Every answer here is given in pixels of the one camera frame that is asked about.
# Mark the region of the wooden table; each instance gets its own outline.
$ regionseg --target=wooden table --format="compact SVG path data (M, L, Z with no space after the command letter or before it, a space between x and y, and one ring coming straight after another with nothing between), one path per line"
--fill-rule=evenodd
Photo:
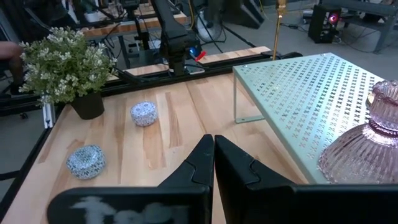
M140 9L141 11L138 9L135 11L135 14L137 16L149 15L155 13L154 8L148 4L140 4ZM174 15L174 18L177 22L183 25L189 22L189 18L183 12ZM145 25L147 26L148 29L153 29L153 28L160 29L160 24L156 17L140 20L139 23L142 30L146 29ZM137 31L137 26L134 22L129 24L121 24L114 29L116 25L117 24L112 24L102 28L83 30L83 33L85 34L86 38L93 39L96 37L102 37L108 35L111 31L112 34L122 34L122 33Z
M266 47L210 55L206 62L257 54ZM157 66L134 68L144 74ZM238 88L242 116L258 114L242 86ZM232 73L185 83L134 91L104 99L104 115L81 120L66 106L27 175L2 223L47 223L47 204L58 193L88 186L156 186L191 153L204 134L222 134L250 155L297 183L306 182L266 121L236 124L233 119ZM156 103L159 119L136 126L130 107L142 100ZM78 147L97 144L107 166L91 180L78 180L65 161ZM213 223L225 223L214 181Z

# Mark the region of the red light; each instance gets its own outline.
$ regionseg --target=red light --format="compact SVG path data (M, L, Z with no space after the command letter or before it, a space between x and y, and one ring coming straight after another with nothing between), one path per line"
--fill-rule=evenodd
M329 17L329 22L330 22L331 24L335 24L337 21L338 21L338 16L337 16L336 14L332 14L332 15Z

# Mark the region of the black flower pot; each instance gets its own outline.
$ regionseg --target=black flower pot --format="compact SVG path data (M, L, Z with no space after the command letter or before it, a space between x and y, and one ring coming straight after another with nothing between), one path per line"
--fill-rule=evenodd
M94 119L104 113L104 103L99 92L78 96L70 104L81 119Z

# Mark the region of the potted plant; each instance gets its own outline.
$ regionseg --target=potted plant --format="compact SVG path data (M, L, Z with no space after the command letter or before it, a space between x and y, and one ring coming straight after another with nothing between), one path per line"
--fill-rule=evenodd
M52 28L52 34L31 44L21 43L27 65L20 91L33 91L45 103L70 103L82 119L104 112L101 87L115 75L115 58L103 54L105 45L88 45L82 32Z

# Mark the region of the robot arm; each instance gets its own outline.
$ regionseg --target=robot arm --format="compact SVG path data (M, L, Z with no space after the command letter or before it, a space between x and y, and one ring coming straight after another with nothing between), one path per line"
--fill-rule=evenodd
M171 72L184 75L185 58L195 46L196 35L174 19L168 0L151 1L162 28L160 54L169 61Z

